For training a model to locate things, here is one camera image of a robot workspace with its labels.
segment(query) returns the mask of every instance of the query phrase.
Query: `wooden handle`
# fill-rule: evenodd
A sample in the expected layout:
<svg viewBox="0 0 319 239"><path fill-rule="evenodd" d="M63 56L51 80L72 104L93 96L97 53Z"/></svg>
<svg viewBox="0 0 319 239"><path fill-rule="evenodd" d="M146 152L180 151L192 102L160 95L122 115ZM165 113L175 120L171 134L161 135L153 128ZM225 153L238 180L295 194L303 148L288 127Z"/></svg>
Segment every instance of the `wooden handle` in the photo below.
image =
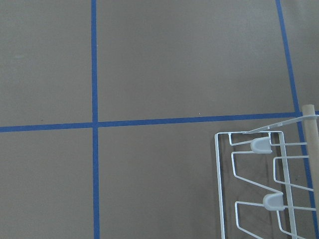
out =
<svg viewBox="0 0 319 239"><path fill-rule="evenodd" d="M314 105L302 107L303 115L315 115ZM316 119L305 119L304 130L307 141L307 151L310 163L310 172L313 181L317 218L319 219L319 135Z"/></svg>

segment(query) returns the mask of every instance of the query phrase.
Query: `blue line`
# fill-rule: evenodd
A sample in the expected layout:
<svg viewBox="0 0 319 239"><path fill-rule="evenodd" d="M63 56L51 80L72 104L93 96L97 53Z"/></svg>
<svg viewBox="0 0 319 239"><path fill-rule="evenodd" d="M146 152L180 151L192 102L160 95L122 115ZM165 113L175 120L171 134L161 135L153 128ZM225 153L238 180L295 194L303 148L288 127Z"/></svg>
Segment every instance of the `blue line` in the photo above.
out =
<svg viewBox="0 0 319 239"><path fill-rule="evenodd" d="M97 71L97 31L96 0L91 1L91 54L92 54L92 150L93 150L93 218L94 239L100 239L99 200L99 129L98 129L98 71Z"/></svg>
<svg viewBox="0 0 319 239"><path fill-rule="evenodd" d="M292 61L291 61L291 57L290 57L287 33L286 33L286 28L285 28L285 21L284 21L284 16L283 16L283 11L282 11L280 0L276 0L276 6L277 6L277 12L278 12L279 23L280 23L280 28L281 28L281 34L282 34L283 43L284 43L286 63L287 63L287 68L288 68L289 80L290 80L290 88L291 88L291 92L293 94L294 108L295 108L295 112L299 112L300 109L299 109L299 103L298 103L298 96L297 96L297 89L296 89L296 84L295 84L293 65L292 65Z"/></svg>
<svg viewBox="0 0 319 239"><path fill-rule="evenodd" d="M21 132L53 129L72 129L72 128L91 128L92 123L58 123L58 124L38 124L22 126L4 126L0 127L0 132Z"/></svg>
<svg viewBox="0 0 319 239"><path fill-rule="evenodd" d="M273 113L273 114L254 114L254 115L234 115L234 116L209 116L191 118L171 118L171 119L140 119L124 121L99 122L99 127L118 127L131 125L150 125L150 124L169 124L169 123L194 123L194 122L214 122L230 120L261 120L277 118L294 118L295 113Z"/></svg>
<svg viewBox="0 0 319 239"><path fill-rule="evenodd" d="M293 65L292 65L292 61L291 61L291 57L290 57L289 44L288 44L287 33L286 33L286 28L285 28L285 21L284 21L284 16L283 16L283 11L282 11L280 0L276 0L276 6L277 6L277 12L278 12L278 17L279 17L279 22L280 22L280 28L281 28L282 38L283 38L284 49L285 49L285 56L286 56L286 62L287 62L287 68L288 68L291 92L292 92L292 96L293 96L295 113L296 113L296 117L299 117L302 115L302 113L300 112L300 107L299 107L299 102L298 102L298 95L297 95L297 89L296 89L296 84L295 84ZM298 123L298 133L299 133L300 142L304 142L305 137L304 137L303 127L302 127L301 122ZM303 153L303 155L307 155L307 149L304 145L302 146L302 153ZM308 159L304 160L304 166L305 166L305 171L306 171L308 187L312 188L313 183L312 183L312 179L311 179L310 165L309 165ZM315 207L315 197L314 197L313 192L309 191L309 198L310 198L311 207ZM319 239L319 230L318 230L318 224L317 224L318 219L316 216L316 212L313 212L313 221L314 221L316 238Z"/></svg>

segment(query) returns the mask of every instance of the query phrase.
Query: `gray background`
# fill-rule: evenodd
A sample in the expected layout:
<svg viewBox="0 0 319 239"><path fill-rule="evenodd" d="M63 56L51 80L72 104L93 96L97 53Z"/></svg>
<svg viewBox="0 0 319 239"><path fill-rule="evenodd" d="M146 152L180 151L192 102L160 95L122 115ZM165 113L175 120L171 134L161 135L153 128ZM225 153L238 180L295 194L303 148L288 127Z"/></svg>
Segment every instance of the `gray background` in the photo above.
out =
<svg viewBox="0 0 319 239"><path fill-rule="evenodd" d="M299 103L318 110L319 2L282 8ZM294 112L274 0L99 0L97 38L99 121ZM3 0L0 42L0 127L92 121L90 1ZM101 238L219 238L213 135L280 120L99 128ZM93 238L92 129L0 142L0 238ZM302 165L292 173L305 184ZM241 188L263 193L229 187L227 213ZM273 215L248 215L281 238ZM311 216L299 218L314 238ZM250 238L227 225L229 238Z"/></svg>

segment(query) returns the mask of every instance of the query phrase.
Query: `vertical blue line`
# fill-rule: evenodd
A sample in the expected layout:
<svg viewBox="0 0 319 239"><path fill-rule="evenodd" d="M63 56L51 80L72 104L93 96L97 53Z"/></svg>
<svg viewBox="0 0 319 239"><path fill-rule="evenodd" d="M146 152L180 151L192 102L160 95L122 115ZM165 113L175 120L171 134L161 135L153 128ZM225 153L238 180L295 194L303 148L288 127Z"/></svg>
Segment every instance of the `vertical blue line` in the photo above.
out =
<svg viewBox="0 0 319 239"><path fill-rule="evenodd" d="M283 44L284 44L284 49L285 49L287 69L288 69L288 74L289 74L290 88L291 88L291 92L292 92L292 96L293 96L295 113L296 113L296 117L299 117L299 116L302 115L302 113L300 112L300 107L299 107L299 102L298 102L298 95L297 95L297 89L296 89L296 84L295 84L293 65L292 65L292 61L291 61L291 57L290 57L288 38L287 38L287 33L286 33L286 28L285 28L285 21L284 21L284 16L283 16L283 10L282 10L282 7L281 7L281 1L280 0L276 0L276 6L277 6L279 23L280 23L280 28L281 28L282 38L283 38ZM299 133L300 142L305 142L303 127L302 127L301 122L298 123L298 133ZM303 155L307 155L307 149L306 149L306 147L304 145L302 146L302 153L303 153ZM312 188L313 187L313 183L312 183L312 179L311 179L310 165L309 165L309 160L308 159L304 160L304 165L305 165L305 171L306 171L308 187ZM309 198L310 198L311 207L315 207L315 198L314 198L314 193L313 192L309 191ZM319 239L319 231L318 231L318 224L317 224L317 220L318 219L317 219L317 216L316 216L316 212L313 211L312 213L313 213L313 221L314 221L316 238Z"/></svg>
<svg viewBox="0 0 319 239"><path fill-rule="evenodd" d="M98 129L98 75L96 0L91 1L91 55L92 55L92 141L93 141L93 220L94 239L100 239L99 201L99 129Z"/></svg>

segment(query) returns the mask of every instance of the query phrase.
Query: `white wire rack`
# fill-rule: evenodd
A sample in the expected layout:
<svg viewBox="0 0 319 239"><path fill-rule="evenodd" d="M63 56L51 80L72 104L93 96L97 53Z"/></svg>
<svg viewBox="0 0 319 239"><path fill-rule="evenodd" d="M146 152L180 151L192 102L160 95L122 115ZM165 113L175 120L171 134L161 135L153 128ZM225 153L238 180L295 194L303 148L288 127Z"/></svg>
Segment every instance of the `white wire rack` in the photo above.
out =
<svg viewBox="0 0 319 239"><path fill-rule="evenodd" d="M290 146L300 146L300 145L307 145L306 142L295 142L295 143L285 143L285 136L282 131L264 131L269 130L274 127L283 126L286 124L291 124L295 122L299 122L302 120L309 120L309 119L317 119L319 116L317 115L311 115L311 116L303 116L295 119L286 120L280 123L267 125L258 129L254 129L251 131L239 131L239 132L219 132L215 135L215 149L216 149L216 164L217 164L217 182L218 182L218 193L219 193L219 211L220 211L220 225L221 225L221 238L226 239L226 231L225 231L225 217L224 217L224 203L223 203L223 185L222 185L222 171L221 171L221 162L220 162L220 149L219 149L219 136L224 135L225 137L228 136L228 142L229 146L234 147L238 145L248 145L250 146L249 151L233 151L231 153L231 164L232 164L232 171L233 176L239 180L245 181L247 183L250 183L252 185L258 186L260 188L266 189L270 191L270 194L267 194L263 198L263 203L253 203L253 202L242 202L237 201L234 205L234 211L235 211L235 217L236 217L236 226L239 230L251 235L254 238L262 239L259 235L252 233L248 229L245 229L241 226L241 219L240 215L238 213L238 207L240 205L247 205L252 207L264 207L268 211L276 211L277 212L277 222L278 227L280 231L286 235L290 235L292 239L305 239L304 237L301 237L298 235L297 227L296 227L296 220L295 220L295 210L306 210L306 211L315 211L315 208L309 208L309 207L299 207L298 205L294 205L293 197L292 197L292 188L299 188L301 190L307 190L307 191L314 191L312 188L304 187L301 185L293 184L290 180L290 173L289 173L289 167L288 162L290 160L302 160L305 158L308 158L307 155L296 155L296 156L287 156L287 147ZM254 133L264 133L265 137L256 137L253 140L249 141L242 141L242 142L236 142L234 143L232 138L235 134L253 134ZM272 139L275 138L275 135L279 138L279 143L273 143ZM253 180L247 179L243 176L239 176L236 171L236 163L239 163L236 161L236 156L238 154L250 154L251 156L257 154L271 154L272 149L274 147L280 147L281 155L273 158L273 180L274 182L278 184L282 184L285 188L285 194L277 189L274 189L272 187L263 185L261 183L255 182ZM282 171L284 176L284 181L280 181L276 178L276 161L281 160L282 161ZM287 205L284 205L284 197L286 197ZM290 223L290 229L291 231L288 232L283 229L282 222L280 219L280 211L287 210L289 215L289 223Z"/></svg>

